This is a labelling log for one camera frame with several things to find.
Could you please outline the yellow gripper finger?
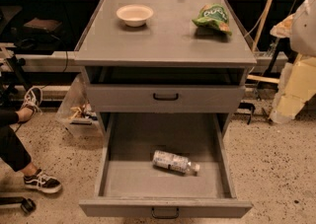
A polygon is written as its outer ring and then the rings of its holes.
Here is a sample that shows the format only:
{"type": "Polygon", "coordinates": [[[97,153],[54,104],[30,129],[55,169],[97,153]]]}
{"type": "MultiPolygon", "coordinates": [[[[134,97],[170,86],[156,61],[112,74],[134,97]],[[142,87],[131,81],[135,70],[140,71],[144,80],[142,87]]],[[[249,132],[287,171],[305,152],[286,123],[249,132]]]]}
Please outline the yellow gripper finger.
{"type": "Polygon", "coordinates": [[[316,57],[298,55],[293,64],[286,63],[279,79],[270,120],[287,123],[299,114],[316,95],[316,57]]]}

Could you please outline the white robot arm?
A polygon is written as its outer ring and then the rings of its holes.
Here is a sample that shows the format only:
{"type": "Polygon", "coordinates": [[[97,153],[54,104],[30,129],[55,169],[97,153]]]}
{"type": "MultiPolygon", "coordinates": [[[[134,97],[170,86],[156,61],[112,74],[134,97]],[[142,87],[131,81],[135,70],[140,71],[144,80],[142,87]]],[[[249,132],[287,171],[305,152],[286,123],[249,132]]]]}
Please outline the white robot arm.
{"type": "Polygon", "coordinates": [[[287,123],[316,95],[316,0],[305,0],[296,12],[271,29],[275,37],[288,37],[297,52],[281,71],[270,119],[287,123]]]}

